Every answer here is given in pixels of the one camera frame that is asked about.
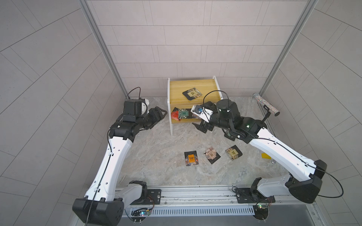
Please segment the orange label black tea bag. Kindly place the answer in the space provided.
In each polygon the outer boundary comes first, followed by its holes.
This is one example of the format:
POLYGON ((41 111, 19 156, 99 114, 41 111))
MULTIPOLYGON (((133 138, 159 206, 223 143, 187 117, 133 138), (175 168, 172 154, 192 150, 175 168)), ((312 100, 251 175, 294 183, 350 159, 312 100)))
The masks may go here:
POLYGON ((186 166, 199 165, 197 151, 188 151, 184 153, 186 166))

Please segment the yellow olive tea bag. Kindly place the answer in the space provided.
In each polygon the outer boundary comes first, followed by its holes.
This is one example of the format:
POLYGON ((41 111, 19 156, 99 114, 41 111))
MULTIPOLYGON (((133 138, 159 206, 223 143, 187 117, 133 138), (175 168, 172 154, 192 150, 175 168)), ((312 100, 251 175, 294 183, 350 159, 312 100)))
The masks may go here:
POLYGON ((231 160, 236 160, 243 155, 240 149, 234 145, 225 150, 231 160))

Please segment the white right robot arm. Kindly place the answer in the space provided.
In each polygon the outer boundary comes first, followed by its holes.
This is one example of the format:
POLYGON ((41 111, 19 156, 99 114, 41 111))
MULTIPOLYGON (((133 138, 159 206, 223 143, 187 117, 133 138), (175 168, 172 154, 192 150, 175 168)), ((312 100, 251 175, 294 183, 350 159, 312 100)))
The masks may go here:
POLYGON ((283 166, 287 175, 254 180, 250 192, 256 201, 276 195, 291 195, 304 203, 313 203, 322 187, 327 164, 313 161, 277 139, 266 127, 264 120, 240 115, 235 102, 222 99, 216 104, 207 102, 194 105, 191 113, 202 119, 195 127, 206 133, 218 127, 232 141, 239 139, 261 150, 283 166))

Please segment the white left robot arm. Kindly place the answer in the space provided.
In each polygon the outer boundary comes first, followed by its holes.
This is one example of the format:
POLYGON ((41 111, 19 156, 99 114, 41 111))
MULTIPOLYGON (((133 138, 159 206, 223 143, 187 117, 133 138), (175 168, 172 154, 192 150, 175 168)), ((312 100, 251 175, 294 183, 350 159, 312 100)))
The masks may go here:
POLYGON ((152 129, 163 120, 167 111, 160 107, 141 113, 121 114, 110 127, 107 149, 94 182, 83 198, 77 198, 72 206, 76 216, 87 226, 116 226, 126 207, 143 204, 148 197, 146 182, 132 181, 116 196, 118 177, 124 160, 136 135, 152 129))

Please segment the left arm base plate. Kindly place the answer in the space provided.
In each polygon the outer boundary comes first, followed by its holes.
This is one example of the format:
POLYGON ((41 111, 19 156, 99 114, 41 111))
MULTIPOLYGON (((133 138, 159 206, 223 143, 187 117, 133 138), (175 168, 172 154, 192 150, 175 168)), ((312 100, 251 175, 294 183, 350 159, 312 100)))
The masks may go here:
POLYGON ((142 195, 140 199, 135 200, 131 205, 159 205, 161 196, 161 189, 148 189, 146 195, 142 195))

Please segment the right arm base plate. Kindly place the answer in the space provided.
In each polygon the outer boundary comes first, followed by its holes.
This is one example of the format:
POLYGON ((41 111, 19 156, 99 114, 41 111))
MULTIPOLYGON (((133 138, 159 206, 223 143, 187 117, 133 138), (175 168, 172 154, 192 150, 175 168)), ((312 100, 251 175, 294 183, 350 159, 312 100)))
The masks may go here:
POLYGON ((251 188, 233 186, 232 191, 235 193, 239 204, 242 204, 242 203, 272 204, 272 203, 275 203, 274 196, 270 196, 270 197, 263 196, 257 190, 253 190, 251 188))

